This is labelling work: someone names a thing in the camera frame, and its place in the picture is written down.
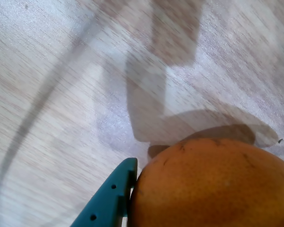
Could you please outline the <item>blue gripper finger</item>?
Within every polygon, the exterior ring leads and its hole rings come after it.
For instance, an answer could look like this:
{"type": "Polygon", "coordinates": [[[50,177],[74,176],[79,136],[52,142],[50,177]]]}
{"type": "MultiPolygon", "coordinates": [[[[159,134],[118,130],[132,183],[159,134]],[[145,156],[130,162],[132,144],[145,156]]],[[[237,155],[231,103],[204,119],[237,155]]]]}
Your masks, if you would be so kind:
{"type": "Polygon", "coordinates": [[[137,180],[138,160],[122,161],[92,196],[72,227],[120,227],[127,217],[131,189],[137,180]]]}

